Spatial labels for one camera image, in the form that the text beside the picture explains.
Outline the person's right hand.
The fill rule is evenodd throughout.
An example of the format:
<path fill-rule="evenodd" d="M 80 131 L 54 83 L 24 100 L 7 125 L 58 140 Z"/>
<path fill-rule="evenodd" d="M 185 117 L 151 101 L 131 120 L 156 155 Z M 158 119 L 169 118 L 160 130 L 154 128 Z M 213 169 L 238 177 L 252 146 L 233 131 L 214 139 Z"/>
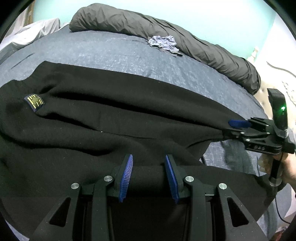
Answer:
<path fill-rule="evenodd" d="M 280 177 L 283 182 L 295 188 L 295 154 L 282 153 L 275 156 L 262 154 L 257 161 L 259 170 L 270 174 L 275 160 L 281 161 Z"/>

